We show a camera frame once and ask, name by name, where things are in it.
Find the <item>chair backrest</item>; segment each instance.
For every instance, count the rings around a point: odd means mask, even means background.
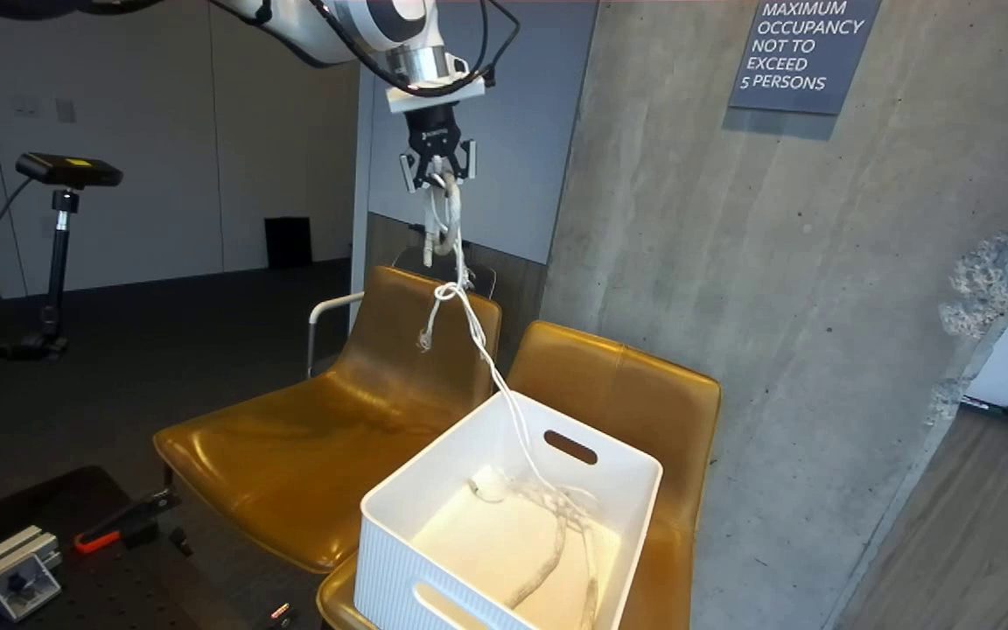
[[[532,322],[507,373],[510,388],[579,417],[661,466],[659,501],[696,525],[722,385],[627,342]]]
[[[440,407],[484,401],[491,395],[491,373],[470,340],[459,300],[438,307],[430,350],[419,346],[433,288],[438,279],[376,265],[365,282],[357,326],[328,372],[393,407],[425,400]],[[487,350],[497,352],[501,307],[475,294],[470,294],[470,304],[487,331]]]

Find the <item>concrete pillar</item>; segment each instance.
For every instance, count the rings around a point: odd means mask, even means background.
[[[543,314],[722,379],[696,626],[811,630],[1008,317],[944,328],[1008,255],[1008,4],[887,0],[830,122],[729,111],[752,15],[599,8]]]

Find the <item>black equipment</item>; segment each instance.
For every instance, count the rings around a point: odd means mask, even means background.
[[[153,8],[157,0],[0,0],[0,17],[11,20],[50,20],[73,11],[84,15],[133,15]]]
[[[20,154],[13,165],[20,176],[61,185],[53,190],[53,262],[50,262],[50,290],[38,310],[38,331],[0,346],[8,360],[45,360],[67,352],[62,335],[62,276],[69,258],[69,219],[80,209],[84,185],[120,185],[123,170],[98,157],[69,157],[69,154]]]

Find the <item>white plastic bin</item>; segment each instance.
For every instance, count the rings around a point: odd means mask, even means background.
[[[546,507],[532,461],[585,525]],[[365,497],[357,610],[382,630],[613,630],[659,480],[651,454],[497,393]]]

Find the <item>maximum occupancy sign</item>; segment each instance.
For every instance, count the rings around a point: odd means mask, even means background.
[[[836,115],[878,0],[762,0],[732,86],[732,109]]]

